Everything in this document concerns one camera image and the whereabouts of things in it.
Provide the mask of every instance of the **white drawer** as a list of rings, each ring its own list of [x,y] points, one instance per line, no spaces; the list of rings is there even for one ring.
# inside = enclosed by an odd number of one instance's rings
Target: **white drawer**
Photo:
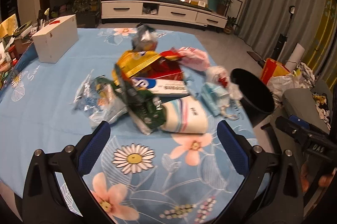
[[[142,2],[102,2],[102,16],[141,15]]]
[[[225,28],[227,19],[221,18],[218,16],[212,16],[205,13],[198,13],[196,22],[207,24],[207,25],[213,25],[220,28]]]
[[[167,17],[173,21],[174,20],[195,21],[195,18],[197,17],[197,12],[170,6],[160,6],[158,16]]]

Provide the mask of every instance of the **pink flower print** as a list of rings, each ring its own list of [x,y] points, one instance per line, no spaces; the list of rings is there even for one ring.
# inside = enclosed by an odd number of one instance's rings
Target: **pink flower print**
[[[114,28],[114,36],[122,34],[122,36],[128,36],[129,34],[135,34],[137,33],[136,30],[132,28]]]
[[[124,184],[113,185],[107,190],[104,173],[98,173],[92,180],[92,186],[94,188],[94,191],[91,191],[92,195],[115,223],[117,221],[114,217],[123,220],[137,220],[139,218],[139,213],[135,209],[119,205],[127,194]]]
[[[170,154],[170,158],[180,157],[184,152],[188,151],[185,161],[190,166],[196,166],[200,162],[199,152],[203,151],[202,147],[209,145],[212,141],[212,135],[209,133],[199,135],[182,135],[171,134],[175,142],[181,146],[175,147]]]

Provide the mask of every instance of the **clothes pile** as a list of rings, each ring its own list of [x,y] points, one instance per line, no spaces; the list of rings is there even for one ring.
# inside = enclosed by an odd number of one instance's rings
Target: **clothes pile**
[[[316,109],[318,112],[318,115],[320,116],[320,119],[322,119],[328,129],[330,130],[331,125],[330,125],[330,110],[328,107],[328,101],[327,101],[327,95],[325,93],[318,95],[318,94],[313,94],[313,98],[316,102]]]

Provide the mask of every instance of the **black trash bin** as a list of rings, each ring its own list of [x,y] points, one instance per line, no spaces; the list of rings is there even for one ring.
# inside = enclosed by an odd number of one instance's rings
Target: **black trash bin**
[[[230,80],[239,85],[243,94],[241,103],[253,127],[274,111],[272,94],[267,86],[252,73],[243,69],[234,69],[230,73]]]

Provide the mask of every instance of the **curtain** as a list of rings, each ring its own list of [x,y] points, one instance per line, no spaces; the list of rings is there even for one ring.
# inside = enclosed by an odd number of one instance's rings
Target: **curtain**
[[[297,43],[307,49],[316,34],[325,0],[247,0],[238,23],[239,37],[263,59],[270,57],[279,35],[285,34],[291,5],[296,10],[280,61],[289,58]]]

